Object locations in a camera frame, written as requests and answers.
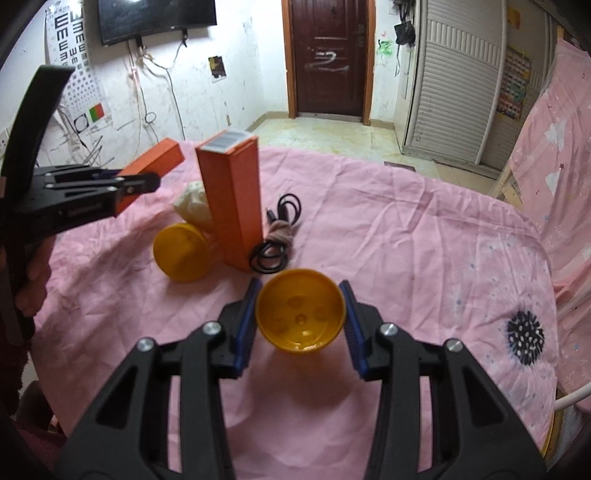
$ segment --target wall-mounted tv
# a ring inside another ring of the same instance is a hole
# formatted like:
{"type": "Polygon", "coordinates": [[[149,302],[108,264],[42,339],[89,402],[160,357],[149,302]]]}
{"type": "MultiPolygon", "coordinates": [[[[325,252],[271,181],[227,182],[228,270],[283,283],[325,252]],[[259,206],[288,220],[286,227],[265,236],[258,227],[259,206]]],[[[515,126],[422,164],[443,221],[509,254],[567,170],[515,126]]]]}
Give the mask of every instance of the wall-mounted tv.
{"type": "Polygon", "coordinates": [[[215,0],[99,0],[100,39],[112,45],[170,30],[217,25],[215,0]]]}

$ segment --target crumpled plastic bag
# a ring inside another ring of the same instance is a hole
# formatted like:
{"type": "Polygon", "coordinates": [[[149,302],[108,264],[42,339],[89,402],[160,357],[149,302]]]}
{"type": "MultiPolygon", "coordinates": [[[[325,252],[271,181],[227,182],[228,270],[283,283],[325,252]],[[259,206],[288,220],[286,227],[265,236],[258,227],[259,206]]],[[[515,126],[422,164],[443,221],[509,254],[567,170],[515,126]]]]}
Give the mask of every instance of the crumpled plastic bag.
{"type": "Polygon", "coordinates": [[[202,181],[190,182],[173,205],[174,210],[185,222],[207,233],[213,233],[212,213],[202,181]]]}

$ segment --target barcode label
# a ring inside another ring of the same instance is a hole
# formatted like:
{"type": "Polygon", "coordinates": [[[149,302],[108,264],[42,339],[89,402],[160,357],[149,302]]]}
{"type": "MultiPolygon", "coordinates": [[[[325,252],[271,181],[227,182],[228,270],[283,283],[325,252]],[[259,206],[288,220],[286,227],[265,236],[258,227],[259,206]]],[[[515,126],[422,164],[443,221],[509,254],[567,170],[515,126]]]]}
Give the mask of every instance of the barcode label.
{"type": "Polygon", "coordinates": [[[201,147],[201,150],[215,153],[226,153],[233,147],[240,145],[244,141],[252,138],[254,135],[250,132],[241,132],[238,130],[228,130],[219,137],[212,139],[201,147]]]}

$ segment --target eye chart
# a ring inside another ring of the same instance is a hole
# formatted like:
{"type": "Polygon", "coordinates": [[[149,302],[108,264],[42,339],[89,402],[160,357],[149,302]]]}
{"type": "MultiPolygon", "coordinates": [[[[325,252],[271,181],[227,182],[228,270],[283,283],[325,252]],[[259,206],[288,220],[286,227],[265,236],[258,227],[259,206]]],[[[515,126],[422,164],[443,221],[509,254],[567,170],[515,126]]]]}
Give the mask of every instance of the eye chart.
{"type": "Polygon", "coordinates": [[[60,0],[46,10],[46,39],[50,63],[76,69],[61,98],[76,131],[107,121],[108,105],[90,62],[82,0],[60,0]]]}

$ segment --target brown door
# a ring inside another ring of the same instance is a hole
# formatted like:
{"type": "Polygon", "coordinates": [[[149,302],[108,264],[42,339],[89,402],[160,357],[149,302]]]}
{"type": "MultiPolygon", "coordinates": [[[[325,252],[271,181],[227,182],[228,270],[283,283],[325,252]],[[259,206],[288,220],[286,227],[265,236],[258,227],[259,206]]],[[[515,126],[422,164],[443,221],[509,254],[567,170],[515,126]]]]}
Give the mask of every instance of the brown door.
{"type": "Polygon", "coordinates": [[[292,0],[298,111],[362,116],[366,0],[292,0]]]}

